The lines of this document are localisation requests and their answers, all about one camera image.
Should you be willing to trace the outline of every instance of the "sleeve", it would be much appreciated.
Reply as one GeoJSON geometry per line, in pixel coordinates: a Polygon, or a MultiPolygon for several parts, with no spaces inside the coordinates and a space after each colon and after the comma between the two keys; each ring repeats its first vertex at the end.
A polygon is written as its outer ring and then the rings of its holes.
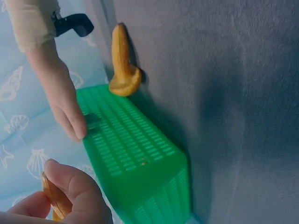
{"type": "Polygon", "coordinates": [[[21,52],[56,36],[52,16],[60,10],[57,0],[5,0],[5,4],[21,52]]]}

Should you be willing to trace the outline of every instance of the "fingernail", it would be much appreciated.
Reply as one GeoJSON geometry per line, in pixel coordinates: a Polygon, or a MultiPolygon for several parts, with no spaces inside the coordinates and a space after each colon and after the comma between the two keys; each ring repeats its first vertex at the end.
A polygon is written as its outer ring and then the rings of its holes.
{"type": "Polygon", "coordinates": [[[47,163],[49,163],[49,162],[53,162],[53,163],[59,163],[59,162],[57,162],[56,160],[54,160],[54,159],[48,159],[46,162],[45,162],[45,164],[47,164],[47,163]]]}
{"type": "Polygon", "coordinates": [[[83,139],[86,136],[86,129],[85,128],[79,128],[76,132],[76,136],[78,139],[83,139]]]}

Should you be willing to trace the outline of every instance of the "starfish print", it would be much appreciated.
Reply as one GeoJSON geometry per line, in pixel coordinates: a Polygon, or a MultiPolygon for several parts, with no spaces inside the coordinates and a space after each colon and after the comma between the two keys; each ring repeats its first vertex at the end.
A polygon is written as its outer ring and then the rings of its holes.
{"type": "Polygon", "coordinates": [[[14,155],[12,155],[11,153],[9,153],[8,151],[6,151],[4,149],[4,145],[0,145],[0,161],[2,162],[2,165],[4,167],[4,169],[7,169],[7,161],[6,159],[13,159],[14,155]]]}

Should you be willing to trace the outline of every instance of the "wrist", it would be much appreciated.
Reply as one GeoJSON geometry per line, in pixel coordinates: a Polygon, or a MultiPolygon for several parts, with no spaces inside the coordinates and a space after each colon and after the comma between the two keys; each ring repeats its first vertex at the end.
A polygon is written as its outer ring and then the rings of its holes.
{"type": "Polygon", "coordinates": [[[54,39],[47,41],[38,48],[27,51],[26,57],[39,78],[65,67],[64,62],[58,56],[54,39]]]}

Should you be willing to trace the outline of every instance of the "hand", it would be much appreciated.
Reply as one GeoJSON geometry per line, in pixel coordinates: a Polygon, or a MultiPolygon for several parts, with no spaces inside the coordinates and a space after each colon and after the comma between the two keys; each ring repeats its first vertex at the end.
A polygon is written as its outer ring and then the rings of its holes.
{"type": "Polygon", "coordinates": [[[86,122],[69,70],[58,57],[55,41],[26,52],[26,56],[43,86],[56,121],[73,141],[80,141],[86,136],[86,122]]]}
{"type": "MultiPolygon", "coordinates": [[[[112,224],[110,209],[106,206],[96,182],[83,171],[61,165],[53,160],[45,164],[48,179],[58,186],[73,204],[72,212],[62,220],[64,224],[112,224]]],[[[0,212],[0,223],[55,224],[45,220],[50,202],[42,192],[36,192],[17,203],[6,213],[0,212]]]]}

